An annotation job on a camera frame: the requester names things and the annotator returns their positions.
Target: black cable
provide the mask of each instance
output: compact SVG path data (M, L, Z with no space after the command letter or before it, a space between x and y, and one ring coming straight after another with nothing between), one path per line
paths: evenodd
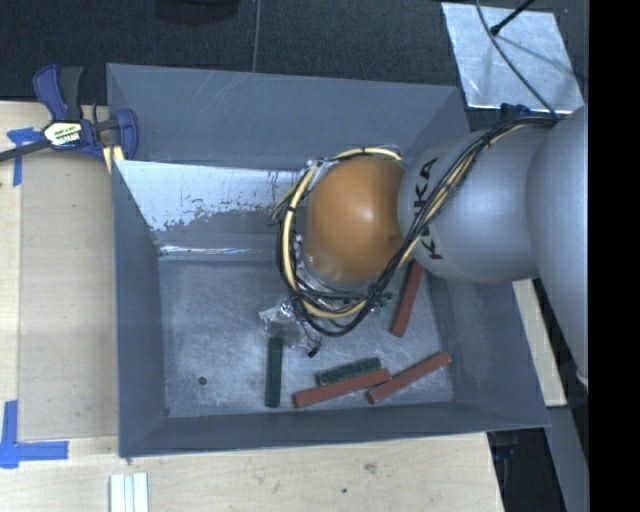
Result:
M317 297L326 297L327 299L331 300L332 299L331 297L329 297L326 294L322 294L322 292L316 292L314 294L311 294L311 293L307 293L305 290L294 290L290 286L286 278L283 277L285 282L287 283L287 288L289 289L290 296L292 298L292 301L294 302L294 310L299 320L303 323L306 323L307 325L310 325L317 332L329 337L344 336L345 334L355 329L355 327L357 327L366 318L366 316L375 307L377 307L379 301L381 300L381 297L384 294L385 289L389 285L396 270L400 266L400 263L402 262L405 253L407 252L407 250L409 249L413 241L423 236L423 233L426 227L444 210L444 208L453 199L453 197L456 195L457 191L459 190L460 186L466 179L470 169L473 167L473 164L475 163L475 160L480 155L480 153L485 148L490 146L496 139L498 139L499 137L501 137L506 133L509 133L510 130L516 127L527 126L527 125L552 127L556 123L557 123L557 119L552 119L543 115L526 115L526 116L518 117L515 119L510 119L490 129L482 137L479 137L477 140L475 140L469 146L467 146L467 148L458 156L455 162L449 167L447 172L438 181L435 188L432 190L431 194L429 194L425 204L422 206L418 214L414 217L414 220L407 232L407 235L402 243L401 248L393 255L393 257L387 263L385 269L382 271L378 279L376 279L376 281L370 285L367 294L361 299L358 299L358 300L365 300L365 304L362 307L362 309L354 313L355 316L353 316L352 319L346 324L339 324L337 322L332 321L333 319L327 319L329 323L333 325L333 327L338 327L337 330L329 329L321 325L320 323L321 320L314 318L314 315L309 311L307 311L307 309L304 307L301 301L306 300L307 302L312 303L318 309L321 309L322 311L328 312L328 313L345 312L350 309L349 306L347 306L346 308L341 308L337 310L328 308L322 304L319 304L314 299ZM458 168L460 168L460 166L462 166L463 164L465 165L465 168L463 169L464 171L463 174L453 184L451 185L447 184L447 181L451 178L452 174L455 171L457 171ZM425 216L427 215L427 213L431 212L432 209L434 208L434 203L435 201L438 200L438 196L439 194L441 194L441 190L443 188L444 189L448 188L448 190L446 191L447 195L444 199L444 202L442 202L440 206L437 207L437 210L435 211L435 213L433 213L427 219ZM281 275L284 276L283 261L282 261L282 255L280 250L282 235L283 233L282 233L282 223L281 223L281 228L278 236L278 250L276 253L276 257L277 257L280 273ZM297 268L295 268L297 260L295 257L295 249L294 249L294 239L295 239L294 229L291 229L289 236L291 237L290 244L289 244L290 259L292 262L291 264L292 266L294 266L293 270L294 270L294 275L296 275L296 280L297 282L300 282L301 280L298 280L298 277L296 274Z
M506 27L509 23L511 23L515 18L520 16L520 13L524 11L527 7L529 7L536 0L527 0L520 7L518 7L515 11L513 11L509 16L503 19L500 23L496 23L493 27L491 27L491 33L494 36L497 36L500 31Z
M502 50L502 48L500 47L500 45L498 45L496 38L493 36L493 34L491 33L491 29L489 28L489 25L487 24L487 20L484 17L484 14L482 13L482 8L480 6L480 0L475 0L475 4L476 4L476 11L478 11L478 16L480 17L480 22L482 23L482 26L484 27L485 32L487 33L487 36L489 37L489 40L491 41L491 43L493 44L493 46L495 47L495 49L498 51L498 53L502 56L503 60L505 61L505 63L507 64L507 66L509 66L509 68L511 69L511 71L513 71L513 73L518 77L518 79L522 82L522 84L529 89L529 92L531 92L531 94L533 94L536 99L542 103L544 105L544 107L549 111L549 113L556 119L559 119L558 114L556 113L556 111L553 109L553 107L551 105L549 105L549 103L547 103L547 101L540 95L540 93L529 83L529 81L522 76L522 74L516 69L516 67L513 65L513 63L511 62L511 60L509 60L509 58L506 56L506 54L504 53L504 51Z

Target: black wire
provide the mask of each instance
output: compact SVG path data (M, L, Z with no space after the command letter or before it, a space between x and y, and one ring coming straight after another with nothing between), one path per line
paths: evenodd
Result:
M513 71L513 73L518 77L518 79L522 82L522 84L529 89L529 91L531 92L531 94L533 94L536 99L542 103L544 105L544 107L549 111L549 113L555 118L555 119L559 119L558 114L556 113L556 111L553 109L553 107L551 105L549 105L549 103L547 103L545 101L545 99L540 95L540 93L529 83L529 81L522 76L522 74L516 69L516 67L513 65L513 62L511 62L509 60L509 58L506 56L506 54L504 53L504 51L502 50L502 48L500 47L500 45L498 45L498 42L496 41L496 38L494 37L494 35L491 33L491 29L489 28L489 25L487 24L487 20L484 17L484 14L482 13L482 8L480 6L480 0L475 0L475 4L476 4L476 11L478 11L478 16L480 17L480 22L482 23L482 26L484 27L485 32L487 33L487 36L489 37L489 40L491 41L491 43L493 44L493 46L495 47L495 49L498 51L498 53L502 56L502 58L504 59L504 61L506 62L507 66L509 66L509 68L511 68L511 71Z
M554 126L557 123L557 119L551 119L549 117L545 117L542 115L526 115L526 116L522 116L522 117L518 117L515 119L510 119L508 121L502 122L501 124L497 125L496 127L490 129L489 131L487 131L482 137L478 138L477 140L475 140L474 142L472 142L459 156L458 158L455 160L455 162L449 167L449 169L447 170L447 172L442 176L442 178L438 181L437 185L435 186L435 188L432 190L431 194L429 194L425 204L422 206L422 208L420 209L420 211L418 212L418 214L414 217L414 220L407 232L407 235L402 243L401 248L392 256L392 258L389 260L389 262L387 263L385 269L382 271L382 273L380 274L380 276L378 277L378 279L376 279L376 281L370 285L368 293L366 296L362 297L361 299L358 300L365 300L365 304L362 307L362 309L360 309L357 313L355 313L355 316L352 317L352 319L347 322L346 324L339 324L335 321L333 321L333 319L327 319L329 321L329 323L331 323L334 327L338 327L337 330L331 330L328 329L326 327L324 327L323 325L321 325L319 322L320 320L317 320L316 318L314 318L314 315L311 314L305 307L304 305L301 303L302 300L307 300L310 303L313 303L315 307L317 307L318 309L321 309L322 311L328 312L328 313L340 313L340 312L344 312L344 311L348 311L351 306L347 306L346 308L342 308L340 310L335 310L335 309L331 309L328 307L325 307L322 304L318 304L317 301L314 300L314 296L312 296L312 294L307 293L304 290L295 290L291 287L291 285L288 283L288 281L285 278L285 282L287 283L287 287L289 289L289 292L291 294L292 300L295 303L295 307L294 310L296 312L296 316L298 316L299 320L303 323L306 323L308 325L310 325L313 329L315 329L317 332L325 335L325 336L329 336L329 337L340 337L340 336L344 336L345 334L351 332L353 329L355 329L365 318L366 316L372 311L372 309L374 309L378 302L380 301L384 290L387 288L387 286L389 285L389 283L391 282L391 279L393 278L393 276L395 275L396 270L398 269L398 267L400 266L400 262L402 261L402 258L404 257L404 254L406 253L406 251L408 250L409 246L411 245L411 243L413 242L413 240L415 240L416 238L420 237L423 235L426 227L440 214L442 213L442 211L444 210L444 208L449 204L449 202L451 201L451 199L453 199L453 197L457 194L458 190L460 189L460 186L462 185L462 183L464 182L464 180L466 179L469 170L472 168L476 158L479 156L479 154L488 146L490 146L492 144L492 141L495 140L497 137L499 137L500 135L507 133L509 130L511 130L514 127L517 126L524 126L524 125L530 125L530 126L547 126L547 127L551 127ZM458 181L456 181L456 183L452 184L451 186L449 185L445 185L445 182L451 177L451 174L460 166L462 165L462 163L466 160L469 159L469 162L466 164L466 169L464 171L464 174L458 179ZM436 195L440 192L440 190L442 189L442 187L448 187L449 190L447 191L447 197L445 199L445 201L438 207L438 210L428 219L425 219L425 215L433 208L433 204L435 202L435 198ZM293 248L293 242L294 242L294 238L295 238L295 231L292 229L289 236L291 237L290 240L290 258L291 258L291 262L292 262L292 266L294 266L296 263L296 258L295 258L295 250ZM282 242L282 223L281 223L281 228L280 228L280 232L279 232L279 236L278 236L278 251L277 251L277 257L278 257L278 263L279 263L279 268L280 268L280 273L284 278L284 269L282 268L282 258L281 258L281 242ZM297 268L293 268L294 270L294 275L296 275L296 271ZM318 293L317 295L315 295L316 297L320 297L320 296L324 296L327 297L327 295L323 295L322 293Z

